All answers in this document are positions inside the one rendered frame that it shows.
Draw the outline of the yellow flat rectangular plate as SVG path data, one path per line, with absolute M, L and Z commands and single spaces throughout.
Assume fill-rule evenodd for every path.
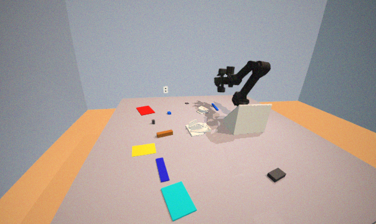
M 156 153 L 155 143 L 132 147 L 132 157 Z

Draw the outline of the turquoise flat rectangular plate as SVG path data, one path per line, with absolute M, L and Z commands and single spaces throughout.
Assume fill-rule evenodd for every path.
M 182 182 L 161 188 L 161 190 L 172 221 L 197 211 Z

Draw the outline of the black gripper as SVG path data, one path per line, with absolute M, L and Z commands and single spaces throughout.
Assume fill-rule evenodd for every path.
M 227 71 L 227 69 L 226 68 L 220 68 L 219 69 L 219 72 L 218 72 L 218 75 L 217 76 L 221 76 L 221 77 L 223 77 L 225 74 L 226 74 L 226 71 Z M 224 79 L 225 79 L 226 77 L 223 77 L 223 79 L 222 79 L 222 84 L 220 84 L 220 86 L 217 86 L 218 88 L 218 92 L 225 92 L 225 87 L 223 87 L 223 85 L 225 85 L 224 84 Z

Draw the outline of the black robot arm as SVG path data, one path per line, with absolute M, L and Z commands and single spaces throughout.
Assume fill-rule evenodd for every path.
M 232 88 L 234 85 L 239 85 L 242 82 L 242 78 L 252 71 L 252 75 L 243 88 L 240 91 L 236 91 L 232 97 L 232 102 L 235 106 L 247 105 L 250 103 L 250 100 L 247 99 L 247 94 L 249 94 L 256 82 L 270 71 L 270 67 L 271 65 L 269 62 L 252 60 L 248 61 L 248 63 L 236 74 L 233 74 L 235 67 L 227 67 L 227 77 L 224 79 L 224 84 L 228 85 L 229 88 Z M 222 84 L 222 79 L 223 77 L 214 78 L 215 85 L 219 86 Z

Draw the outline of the brown rectangular block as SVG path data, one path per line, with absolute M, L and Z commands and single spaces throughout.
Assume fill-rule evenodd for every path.
M 156 133 L 157 138 L 162 138 L 162 137 L 166 137 L 166 136 L 170 136 L 170 135 L 173 135 L 172 130 L 162 131 L 162 132 Z

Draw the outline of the red flat square plate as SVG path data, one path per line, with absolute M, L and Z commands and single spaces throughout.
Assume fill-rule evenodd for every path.
M 150 106 L 142 106 L 142 107 L 138 107 L 136 108 L 139 113 L 142 115 L 146 115 L 146 114 L 151 114 L 151 113 L 155 113 Z

